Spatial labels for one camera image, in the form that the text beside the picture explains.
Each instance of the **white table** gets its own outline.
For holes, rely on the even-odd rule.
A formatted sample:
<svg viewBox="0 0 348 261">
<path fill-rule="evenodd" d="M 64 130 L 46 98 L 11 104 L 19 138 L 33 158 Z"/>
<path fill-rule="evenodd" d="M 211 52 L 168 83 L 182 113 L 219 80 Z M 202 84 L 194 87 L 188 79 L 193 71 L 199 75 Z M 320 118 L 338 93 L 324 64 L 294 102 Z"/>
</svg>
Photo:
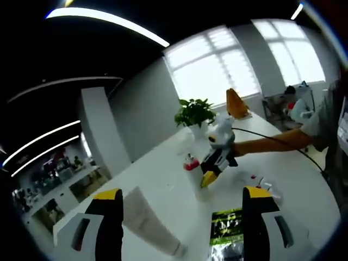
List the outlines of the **white table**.
<svg viewBox="0 0 348 261">
<path fill-rule="evenodd" d="M 264 135 L 279 131 L 253 114 L 253 118 L 236 121 L 233 127 L 245 128 Z M 334 197 L 318 169 L 298 152 L 248 154 L 238 158 L 238 167 L 229 167 L 210 185 L 214 197 L 199 203 L 182 169 L 182 158 L 177 154 L 179 141 L 189 132 L 187 128 L 148 152 L 141 159 L 110 180 L 98 191 L 122 188 L 123 196 L 139 186 L 150 205 L 169 230 L 188 246 L 183 260 L 206 260 L 209 250 L 212 212 L 241 207 L 243 183 L 240 177 L 248 174 L 264 176 L 276 182 L 283 192 L 282 208 L 291 212 L 309 229 L 310 240 L 320 248 L 329 239 L 339 221 L 339 210 Z M 236 140 L 258 137 L 236 131 Z M 207 142 L 196 144 L 198 157 L 207 152 Z M 83 201 L 60 220 L 57 231 L 78 212 L 84 212 L 92 196 Z M 123 260 L 171 260 L 133 235 L 127 228 L 122 246 Z"/>
</svg>

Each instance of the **black power cord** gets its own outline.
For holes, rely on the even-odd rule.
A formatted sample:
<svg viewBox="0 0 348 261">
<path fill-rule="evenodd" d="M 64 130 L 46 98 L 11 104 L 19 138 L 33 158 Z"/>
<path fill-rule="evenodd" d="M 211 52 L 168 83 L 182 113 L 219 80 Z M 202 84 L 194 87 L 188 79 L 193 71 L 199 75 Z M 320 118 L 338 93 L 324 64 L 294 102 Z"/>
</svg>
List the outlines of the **black power cord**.
<svg viewBox="0 0 348 261">
<path fill-rule="evenodd" d="M 298 152 L 300 152 L 302 155 L 304 155 L 306 158 L 310 159 L 317 167 L 318 169 L 323 173 L 324 170 L 322 170 L 322 168 L 318 165 L 318 163 L 315 162 L 314 159 L 312 159 L 310 156 L 308 156 L 307 154 L 305 154 L 303 151 L 299 150 L 298 148 L 295 148 L 294 146 L 292 146 L 291 144 L 285 142 L 285 141 L 282 141 L 282 140 L 279 140 L 279 139 L 276 139 L 276 138 L 273 138 L 273 137 L 269 137 L 269 136 L 266 136 L 266 135 L 262 135 L 262 134 L 259 134 L 259 133 L 256 133 L 256 132 L 252 132 L 250 130 L 247 130 L 247 129 L 241 129 L 241 128 L 232 128 L 232 129 L 235 129 L 235 130 L 239 130 L 239 131 L 242 131 L 242 132 L 249 132 L 249 133 L 252 133 L 252 134 L 255 134 L 255 135 L 258 135 L 258 136 L 261 136 L 261 137 L 264 137 L 264 138 L 267 138 L 267 139 L 270 139 L 270 140 L 274 140 L 274 141 L 277 141 L 283 145 L 286 145 L 288 146 L 289 148 L 292 148 L 293 150 L 296 150 Z"/>
</svg>

